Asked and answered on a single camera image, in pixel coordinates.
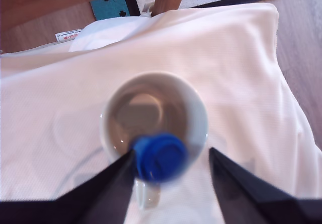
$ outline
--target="white tablecloth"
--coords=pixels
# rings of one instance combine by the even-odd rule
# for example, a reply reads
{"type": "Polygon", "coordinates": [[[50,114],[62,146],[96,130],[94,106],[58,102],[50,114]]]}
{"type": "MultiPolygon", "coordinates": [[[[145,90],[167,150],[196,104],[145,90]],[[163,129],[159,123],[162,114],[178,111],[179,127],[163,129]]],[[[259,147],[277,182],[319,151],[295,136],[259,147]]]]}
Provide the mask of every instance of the white tablecloth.
{"type": "Polygon", "coordinates": [[[195,87],[209,137],[187,173],[162,186],[157,208],[139,210],[133,194],[125,223],[223,223],[211,146],[292,195],[322,197],[322,153],[278,66],[277,27],[270,4],[187,9],[146,18],[130,32],[107,26],[123,34],[114,40],[103,33],[78,48],[75,41],[4,55],[1,199],[56,198],[104,169],[101,110],[123,82],[149,70],[195,87]],[[109,45],[84,51],[96,42],[109,45]]]}

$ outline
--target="blue bottle cap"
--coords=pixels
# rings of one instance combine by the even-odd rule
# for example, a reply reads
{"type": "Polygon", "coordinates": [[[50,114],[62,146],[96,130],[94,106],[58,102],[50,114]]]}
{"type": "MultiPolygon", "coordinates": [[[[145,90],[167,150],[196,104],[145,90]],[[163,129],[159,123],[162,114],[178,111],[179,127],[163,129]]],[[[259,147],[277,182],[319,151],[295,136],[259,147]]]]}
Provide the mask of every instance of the blue bottle cap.
{"type": "Polygon", "coordinates": [[[132,143],[140,179],[162,182],[177,176],[184,168],[188,151],[180,139],[171,134],[142,136],[132,143]]]}

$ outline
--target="white fabric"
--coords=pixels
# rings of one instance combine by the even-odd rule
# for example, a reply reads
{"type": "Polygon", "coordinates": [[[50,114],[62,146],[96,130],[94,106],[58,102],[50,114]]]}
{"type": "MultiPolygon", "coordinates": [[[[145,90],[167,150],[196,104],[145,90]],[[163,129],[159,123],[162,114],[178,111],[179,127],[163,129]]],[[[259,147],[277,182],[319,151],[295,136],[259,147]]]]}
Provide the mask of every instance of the white fabric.
{"type": "Polygon", "coordinates": [[[157,208],[139,210],[132,195],[125,223],[223,223],[211,146],[292,195],[322,197],[322,153],[278,66],[277,26],[270,4],[170,11],[97,50],[16,57],[16,67],[29,68],[1,82],[2,200],[56,198],[104,169],[101,110],[123,82],[149,70],[195,87],[209,137],[188,172],[162,185],[157,208]]]}

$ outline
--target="mug rim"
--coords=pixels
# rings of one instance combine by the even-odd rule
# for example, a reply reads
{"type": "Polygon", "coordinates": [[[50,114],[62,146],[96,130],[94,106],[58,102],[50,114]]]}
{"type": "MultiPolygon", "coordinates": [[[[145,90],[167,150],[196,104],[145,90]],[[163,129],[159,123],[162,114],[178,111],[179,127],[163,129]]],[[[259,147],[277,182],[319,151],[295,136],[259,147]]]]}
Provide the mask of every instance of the mug rim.
{"type": "MultiPolygon", "coordinates": [[[[134,81],[138,78],[141,78],[143,76],[152,76],[152,75],[167,76],[167,77],[172,77],[174,79],[180,80],[184,85],[186,85],[189,89],[191,89],[196,94],[196,97],[197,97],[198,101],[201,103],[200,105],[202,106],[203,111],[205,113],[205,121],[206,121],[206,123],[205,123],[206,135],[205,135],[205,139],[204,139],[203,143],[201,144],[201,149],[203,149],[206,144],[206,141],[208,138],[208,132],[209,132],[209,122],[208,122],[208,116],[207,116],[205,104],[202,101],[197,90],[187,80],[181,78],[180,76],[178,76],[177,74],[174,74],[172,72],[161,71],[161,70],[160,71],[159,70],[144,71],[139,74],[136,74],[132,78],[125,80],[116,90],[114,90],[114,92],[111,94],[111,96],[109,97],[107,102],[105,102],[103,110],[101,112],[100,123],[99,123],[100,141],[103,146],[104,152],[108,156],[108,160],[110,161],[110,164],[113,163],[114,161],[116,161],[119,157],[121,157],[121,155],[119,153],[117,153],[115,150],[113,150],[112,146],[108,147],[108,145],[110,145],[111,139],[106,137],[106,133],[105,133],[107,131],[106,117],[108,116],[108,111],[110,110],[110,103],[112,102],[112,99],[115,98],[115,96],[117,95],[119,90],[122,89],[127,83],[134,81]]],[[[195,159],[191,160],[191,163],[196,161],[196,159],[200,156],[200,153],[197,155],[197,157],[195,159]]]]}

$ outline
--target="white mug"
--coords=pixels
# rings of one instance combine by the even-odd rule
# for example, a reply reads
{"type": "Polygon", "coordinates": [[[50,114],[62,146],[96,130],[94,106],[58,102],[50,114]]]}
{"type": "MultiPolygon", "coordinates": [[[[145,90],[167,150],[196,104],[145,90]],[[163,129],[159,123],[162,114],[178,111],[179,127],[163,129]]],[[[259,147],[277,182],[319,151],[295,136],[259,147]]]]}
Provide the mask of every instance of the white mug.
{"type": "MultiPolygon", "coordinates": [[[[200,155],[208,135],[206,109],[196,90],[162,71],[144,72],[124,83],[109,99],[100,120],[102,145],[111,162],[128,151],[135,137],[167,132],[185,144],[187,169],[200,155]]],[[[159,184],[136,179],[135,186],[141,208],[158,204],[159,184]]]]}

